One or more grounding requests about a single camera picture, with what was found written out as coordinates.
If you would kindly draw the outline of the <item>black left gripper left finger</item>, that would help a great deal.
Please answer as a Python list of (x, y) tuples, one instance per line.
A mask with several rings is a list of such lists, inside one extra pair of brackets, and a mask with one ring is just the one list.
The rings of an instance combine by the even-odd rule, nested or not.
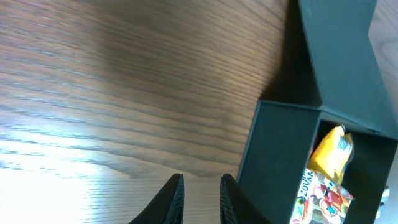
[(129, 224), (182, 224), (184, 201), (183, 174), (174, 174)]

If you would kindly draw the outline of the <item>yellow snack bag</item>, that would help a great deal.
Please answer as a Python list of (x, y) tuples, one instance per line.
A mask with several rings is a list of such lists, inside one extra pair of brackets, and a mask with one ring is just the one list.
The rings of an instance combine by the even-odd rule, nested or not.
[(321, 172), (333, 182), (341, 184), (353, 156), (354, 142), (351, 133), (345, 133), (343, 125), (335, 126), (314, 150), (308, 168)]

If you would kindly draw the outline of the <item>dark green box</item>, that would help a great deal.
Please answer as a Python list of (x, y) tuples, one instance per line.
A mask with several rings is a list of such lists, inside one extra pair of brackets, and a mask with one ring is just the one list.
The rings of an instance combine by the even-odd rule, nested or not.
[(346, 223), (372, 223), (397, 149), (397, 121), (368, 36), (375, 0), (289, 1), (282, 63), (258, 102), (238, 184), (272, 223), (290, 221), (315, 141), (352, 134)]

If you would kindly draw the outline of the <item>Haribo gummy candy bag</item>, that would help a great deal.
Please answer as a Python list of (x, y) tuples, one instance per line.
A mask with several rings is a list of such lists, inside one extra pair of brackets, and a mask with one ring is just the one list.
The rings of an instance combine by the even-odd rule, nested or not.
[(305, 169), (290, 224), (342, 224), (354, 199), (322, 173)]

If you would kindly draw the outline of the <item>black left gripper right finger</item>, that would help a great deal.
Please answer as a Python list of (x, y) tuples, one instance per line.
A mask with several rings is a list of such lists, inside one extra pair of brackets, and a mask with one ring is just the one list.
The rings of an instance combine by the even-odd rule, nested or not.
[(242, 193), (231, 174), (224, 174), (220, 183), (221, 224), (271, 224)]

